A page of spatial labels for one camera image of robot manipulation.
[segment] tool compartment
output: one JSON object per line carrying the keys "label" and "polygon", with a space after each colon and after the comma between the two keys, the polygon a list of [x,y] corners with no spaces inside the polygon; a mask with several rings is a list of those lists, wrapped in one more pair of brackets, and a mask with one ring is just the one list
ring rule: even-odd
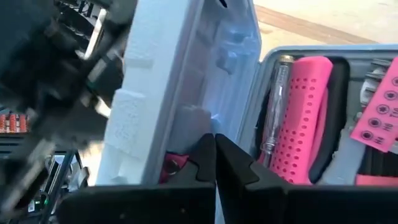
{"label": "tool compartment", "polygon": [[[326,121],[335,133],[362,110],[359,93],[372,60],[398,54],[398,45],[287,46],[259,62],[260,49],[252,1],[139,1],[96,184],[155,184],[166,152],[186,154],[208,132],[224,134],[255,156],[259,115],[281,55],[332,61],[329,88],[344,84],[328,103],[346,107],[335,112],[341,113],[338,121]],[[328,149],[315,159],[318,167],[309,174],[314,182],[330,161],[336,138],[321,144]]]}

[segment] pink handle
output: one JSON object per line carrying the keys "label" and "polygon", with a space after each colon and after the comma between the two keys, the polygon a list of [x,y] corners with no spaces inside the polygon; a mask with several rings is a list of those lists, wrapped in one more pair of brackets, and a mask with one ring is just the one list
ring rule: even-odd
{"label": "pink handle", "polygon": [[376,177],[358,174],[356,176],[355,184],[372,186],[398,186],[398,177]]}
{"label": "pink handle", "polygon": [[[290,183],[309,184],[308,170],[314,157],[318,117],[321,102],[327,98],[324,92],[332,67],[333,64],[322,56],[301,58],[293,64],[289,104],[270,167]],[[320,133],[317,133],[317,141],[320,141],[319,136],[322,138]]]}

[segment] metal tool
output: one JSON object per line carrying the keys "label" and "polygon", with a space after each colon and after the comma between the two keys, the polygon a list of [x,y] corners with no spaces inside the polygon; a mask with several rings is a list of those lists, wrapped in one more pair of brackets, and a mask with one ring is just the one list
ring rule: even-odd
{"label": "metal tool", "polygon": [[346,127],[341,130],[338,150],[335,151],[333,160],[322,174],[318,184],[355,184],[355,177],[361,166],[366,146],[361,142],[351,139],[349,135],[354,128],[354,123],[357,122],[360,116],[361,112],[358,112],[353,119],[351,118],[347,121]]}
{"label": "metal tool", "polygon": [[290,71],[294,58],[289,55],[282,55],[279,58],[277,69],[273,77],[270,98],[267,106],[266,123],[262,137],[261,150],[264,151],[263,165],[269,167],[272,153],[274,152],[280,127],[282,126],[287,97],[289,94]]}

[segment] red tool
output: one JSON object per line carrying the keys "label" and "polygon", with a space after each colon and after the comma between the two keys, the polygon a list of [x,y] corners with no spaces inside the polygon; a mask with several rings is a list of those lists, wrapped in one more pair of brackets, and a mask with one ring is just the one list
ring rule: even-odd
{"label": "red tool", "polygon": [[19,132],[21,132],[21,133],[27,132],[26,115],[24,115],[24,114],[19,115]]}
{"label": "red tool", "polygon": [[6,115],[0,115],[0,133],[6,132]]}
{"label": "red tool", "polygon": [[16,115],[10,114],[9,122],[10,122],[10,133],[16,133],[17,132],[17,118],[16,118]]}

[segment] screwdriver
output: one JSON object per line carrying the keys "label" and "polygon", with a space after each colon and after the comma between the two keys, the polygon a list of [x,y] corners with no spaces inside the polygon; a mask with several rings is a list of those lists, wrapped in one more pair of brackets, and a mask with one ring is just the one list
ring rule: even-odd
{"label": "screwdriver", "polygon": [[275,74],[272,78],[272,86],[267,105],[266,122],[262,136],[261,150],[264,152],[263,166],[269,167],[272,153],[275,150],[280,128],[282,127],[287,98],[289,95],[290,73],[294,58],[289,55],[280,56]]}

